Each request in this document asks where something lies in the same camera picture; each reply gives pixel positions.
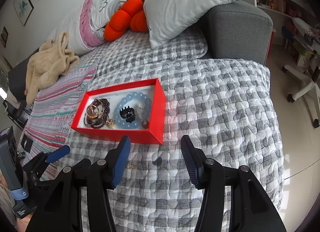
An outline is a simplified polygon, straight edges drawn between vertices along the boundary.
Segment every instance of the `white chair base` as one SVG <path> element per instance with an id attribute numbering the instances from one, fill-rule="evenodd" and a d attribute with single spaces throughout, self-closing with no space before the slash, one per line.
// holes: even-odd
<path id="1" fill-rule="evenodd" d="M 297 100 L 299 97 L 302 97 L 304 94 L 309 93 L 311 98 L 313 99 L 313 102 L 316 106 L 316 112 L 317 112 L 317 118 L 313 121 L 313 127 L 318 128 L 319 127 L 319 119 L 320 119 L 320 104 L 319 104 L 319 97 L 320 97 L 320 89 L 316 82 L 312 80 L 311 77 L 306 76 L 305 74 L 299 72 L 298 70 L 292 68 L 289 65 L 284 65 L 282 67 L 283 72 L 289 71 L 291 74 L 296 76 L 298 79 L 300 79 L 303 83 L 305 83 L 305 87 L 302 88 L 300 91 L 296 92 L 295 94 L 289 94 L 288 95 L 288 102 L 293 103 L 295 100 Z"/>

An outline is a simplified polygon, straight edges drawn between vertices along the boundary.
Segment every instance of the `framed picture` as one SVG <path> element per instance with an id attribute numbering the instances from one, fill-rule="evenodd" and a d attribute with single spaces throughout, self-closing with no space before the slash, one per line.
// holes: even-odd
<path id="1" fill-rule="evenodd" d="M 7 32 L 7 29 L 5 27 L 3 27 L 2 36 L 3 36 L 4 40 L 5 40 L 5 42 L 7 42 L 8 32 Z"/>
<path id="2" fill-rule="evenodd" d="M 2 45 L 4 46 L 4 48 L 5 48 L 5 46 L 7 45 L 7 41 L 4 40 L 4 37 L 3 37 L 2 34 L 0 35 L 0 41 L 1 41 Z"/>
<path id="3" fill-rule="evenodd" d="M 31 11 L 33 10 L 33 5 L 30 0 L 14 0 L 13 1 L 14 9 L 16 10 L 16 13 L 22 23 L 22 25 L 25 25 Z"/>

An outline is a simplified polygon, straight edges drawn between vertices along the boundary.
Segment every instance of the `gray sofa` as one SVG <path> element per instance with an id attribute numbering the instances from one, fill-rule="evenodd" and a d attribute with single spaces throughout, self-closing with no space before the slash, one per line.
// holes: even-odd
<path id="1" fill-rule="evenodd" d="M 244 59 L 265 64 L 272 19 L 244 1 L 210 9 L 199 21 L 212 58 Z"/>

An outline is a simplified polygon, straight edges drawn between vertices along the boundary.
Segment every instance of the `bed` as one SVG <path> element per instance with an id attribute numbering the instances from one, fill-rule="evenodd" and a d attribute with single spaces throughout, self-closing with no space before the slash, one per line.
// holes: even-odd
<path id="1" fill-rule="evenodd" d="M 213 59 L 207 50 L 206 38 L 194 25 L 155 50 L 148 34 L 128 31 L 81 56 L 69 75 L 39 92 L 23 131 L 34 139 L 25 162 L 40 151 L 70 146 L 70 154 L 42 177 L 53 179 L 83 158 L 104 158 L 117 143 L 70 129 L 84 91 L 158 78 L 167 97 L 164 143 L 132 144 L 122 182 L 108 192 L 117 231 L 194 230 L 203 191 L 189 180 L 180 152 L 184 134 L 223 166 L 248 165 L 279 209 L 284 160 L 270 72 L 252 60 Z M 226 187 L 222 231 L 228 231 L 230 197 Z M 85 189 L 82 214 L 84 231 L 89 231 Z"/>

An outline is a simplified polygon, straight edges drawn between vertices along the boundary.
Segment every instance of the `tile floor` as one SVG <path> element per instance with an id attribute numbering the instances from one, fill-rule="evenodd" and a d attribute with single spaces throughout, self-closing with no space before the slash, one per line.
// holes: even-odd
<path id="1" fill-rule="evenodd" d="M 278 116 L 284 153 L 284 197 L 280 216 L 287 232 L 294 232 L 304 220 L 320 192 L 320 128 L 312 121 L 316 109 L 309 97 L 294 103 L 287 101 L 301 84 L 289 72 L 283 73 L 285 64 L 294 65 L 289 53 L 273 45 L 266 66 L 271 73 L 270 96 Z"/>

